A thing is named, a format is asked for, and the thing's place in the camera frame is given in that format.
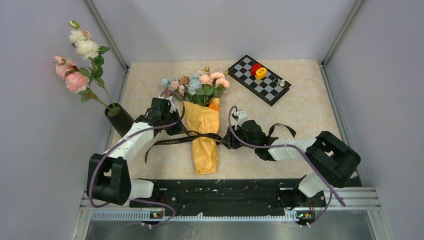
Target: blue flower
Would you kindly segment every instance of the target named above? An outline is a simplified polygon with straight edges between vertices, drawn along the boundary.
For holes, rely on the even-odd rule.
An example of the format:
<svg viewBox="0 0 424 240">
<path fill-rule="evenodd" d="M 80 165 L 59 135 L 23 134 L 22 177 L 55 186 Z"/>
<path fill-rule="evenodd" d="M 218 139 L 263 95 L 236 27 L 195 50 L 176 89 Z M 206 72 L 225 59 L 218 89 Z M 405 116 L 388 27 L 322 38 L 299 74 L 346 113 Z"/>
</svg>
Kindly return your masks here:
<svg viewBox="0 0 424 240">
<path fill-rule="evenodd" d="M 191 76 L 191 79 L 199 79 L 200 78 L 200 73 L 195 73 L 193 74 L 193 76 Z"/>
<path fill-rule="evenodd" d="M 193 78 L 188 83 L 188 89 L 187 90 L 188 90 L 188 93 L 190 93 L 191 95 L 195 95 L 197 90 L 201 87 L 202 87 L 202 83 L 198 79 Z"/>
<path fill-rule="evenodd" d="M 162 86 L 164 86 L 165 88 L 169 88 L 171 86 L 171 79 L 162 78 Z"/>
</svg>

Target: black vase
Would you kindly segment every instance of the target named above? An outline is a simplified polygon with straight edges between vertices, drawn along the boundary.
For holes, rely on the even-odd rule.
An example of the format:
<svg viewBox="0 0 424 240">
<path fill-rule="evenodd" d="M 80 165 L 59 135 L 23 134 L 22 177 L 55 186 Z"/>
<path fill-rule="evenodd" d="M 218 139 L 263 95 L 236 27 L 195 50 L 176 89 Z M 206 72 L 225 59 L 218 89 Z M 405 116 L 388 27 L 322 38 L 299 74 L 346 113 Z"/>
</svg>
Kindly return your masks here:
<svg viewBox="0 0 424 240">
<path fill-rule="evenodd" d="M 115 109 L 118 108 L 118 110 L 116 112 L 109 111 L 108 108 L 113 109 L 114 105 Z M 134 123 L 133 117 L 118 103 L 110 104 L 108 108 L 104 110 L 104 115 L 118 134 L 123 137 L 131 129 Z"/>
</svg>

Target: table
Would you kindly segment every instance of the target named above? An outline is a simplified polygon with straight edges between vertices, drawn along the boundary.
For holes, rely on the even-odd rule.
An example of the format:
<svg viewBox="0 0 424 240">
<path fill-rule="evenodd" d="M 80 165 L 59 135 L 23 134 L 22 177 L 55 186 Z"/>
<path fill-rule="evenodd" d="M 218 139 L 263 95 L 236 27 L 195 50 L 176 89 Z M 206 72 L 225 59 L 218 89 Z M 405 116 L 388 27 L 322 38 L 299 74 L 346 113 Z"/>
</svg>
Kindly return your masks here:
<svg viewBox="0 0 424 240">
<path fill-rule="evenodd" d="M 209 66 L 211 72 L 222 72 L 237 60 L 226 61 L 180 61 L 133 63 L 130 68 L 121 105 L 133 118 L 145 113 L 153 97 L 163 90 L 162 78 L 177 79 L 191 76 Z M 258 60 L 292 84 L 290 90 L 274 105 L 269 106 L 232 77 L 227 76 L 230 89 L 221 99 L 219 135 L 227 132 L 227 117 L 231 106 L 237 105 L 250 119 L 255 120 L 265 133 L 275 123 L 292 127 L 296 138 L 313 138 L 321 131 L 329 131 L 340 137 L 336 119 L 316 59 Z M 181 105 L 176 104 L 181 112 Z M 273 136 L 290 138 L 284 127 L 277 127 Z M 129 164 L 131 178 L 146 179 L 281 179 L 301 178 L 312 172 L 303 160 L 263 161 L 252 149 L 242 147 L 227 149 L 218 146 L 216 173 L 196 175 L 191 143 L 155 146 L 145 163 L 146 150 L 157 140 L 178 138 L 161 132 L 145 145 Z M 120 136 L 113 135 L 112 144 Z"/>
</svg>

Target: black ribbon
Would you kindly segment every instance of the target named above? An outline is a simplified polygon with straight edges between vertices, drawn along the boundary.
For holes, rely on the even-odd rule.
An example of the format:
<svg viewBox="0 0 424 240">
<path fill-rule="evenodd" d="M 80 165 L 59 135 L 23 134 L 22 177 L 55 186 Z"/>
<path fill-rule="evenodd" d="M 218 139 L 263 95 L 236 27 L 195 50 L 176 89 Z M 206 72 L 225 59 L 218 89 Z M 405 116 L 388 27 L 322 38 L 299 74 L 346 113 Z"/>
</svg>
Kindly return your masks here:
<svg viewBox="0 0 424 240">
<path fill-rule="evenodd" d="M 172 144 L 189 143 L 189 142 L 193 142 L 195 139 L 198 139 L 198 138 L 215 139 L 216 145 L 219 145 L 221 143 L 221 140 L 223 139 L 220 135 L 218 135 L 216 133 L 199 133 L 197 131 L 191 130 L 191 131 L 186 132 L 185 134 L 187 136 L 175 138 L 175 139 L 159 140 L 159 141 L 153 143 L 153 145 L 146 151 L 146 153 L 144 155 L 145 163 L 147 163 L 147 157 L 149 155 L 150 149 L 152 149 L 156 145 L 172 145 Z"/>
<path fill-rule="evenodd" d="M 268 132 L 268 136 L 267 136 L 268 138 L 271 137 L 271 134 L 273 134 L 277 125 L 282 125 L 282 126 L 286 127 L 288 129 L 288 131 L 291 133 L 291 135 L 293 136 L 293 138 L 296 136 L 296 131 L 293 128 L 291 128 L 287 125 L 281 124 L 281 123 L 276 123 L 269 128 L 269 132 Z M 147 157 L 149 155 L 150 149 L 152 149 L 154 146 L 157 146 L 157 145 L 173 145 L 173 144 L 189 143 L 189 142 L 193 142 L 195 139 L 198 139 L 198 138 L 215 139 L 216 145 L 219 145 L 221 143 L 221 140 L 223 139 L 220 135 L 218 135 L 216 133 L 199 133 L 197 131 L 190 130 L 190 131 L 186 132 L 185 134 L 187 136 L 175 138 L 175 139 L 159 140 L 159 141 L 153 143 L 153 145 L 146 151 L 146 153 L 144 155 L 144 162 L 147 163 Z"/>
<path fill-rule="evenodd" d="M 291 128 L 287 125 L 281 124 L 281 123 L 276 123 L 269 128 L 268 138 L 271 137 L 271 134 L 273 134 L 274 129 L 276 128 L 277 125 L 283 125 L 284 127 L 286 127 L 288 129 L 288 131 L 291 133 L 291 135 L 293 136 L 293 138 L 296 136 L 296 131 L 293 128 Z"/>
</svg>

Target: yellow wrapping paper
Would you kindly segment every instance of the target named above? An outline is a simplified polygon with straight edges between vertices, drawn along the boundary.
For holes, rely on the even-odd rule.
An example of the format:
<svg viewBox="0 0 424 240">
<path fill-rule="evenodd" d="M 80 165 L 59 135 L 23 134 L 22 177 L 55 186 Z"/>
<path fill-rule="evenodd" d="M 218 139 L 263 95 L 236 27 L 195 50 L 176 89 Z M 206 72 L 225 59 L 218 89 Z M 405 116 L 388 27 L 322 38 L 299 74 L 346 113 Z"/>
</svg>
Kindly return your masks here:
<svg viewBox="0 0 424 240">
<path fill-rule="evenodd" d="M 217 134 L 220 129 L 220 98 L 212 99 L 208 107 L 185 101 L 185 119 L 188 128 L 201 134 Z M 192 142 L 196 174 L 213 174 L 217 171 L 218 151 L 214 139 L 199 137 Z"/>
</svg>

